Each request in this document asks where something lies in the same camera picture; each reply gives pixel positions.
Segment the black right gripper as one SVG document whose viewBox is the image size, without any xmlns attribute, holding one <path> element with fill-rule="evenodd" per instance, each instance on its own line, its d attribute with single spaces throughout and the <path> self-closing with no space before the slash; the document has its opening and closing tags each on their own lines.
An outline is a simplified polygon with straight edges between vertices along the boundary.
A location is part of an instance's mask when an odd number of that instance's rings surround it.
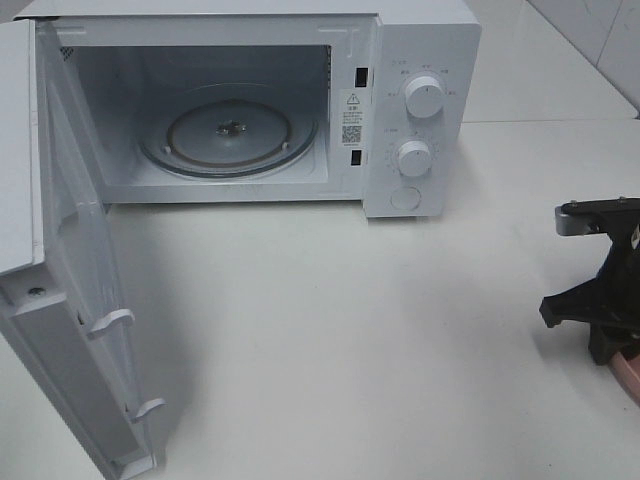
<svg viewBox="0 0 640 480">
<path fill-rule="evenodd" d="M 620 353 L 639 354 L 639 226 L 612 240 L 597 275 L 560 294 L 545 297 L 539 308 L 547 327 L 563 321 L 589 325 L 588 350 L 597 365 Z"/>
</svg>

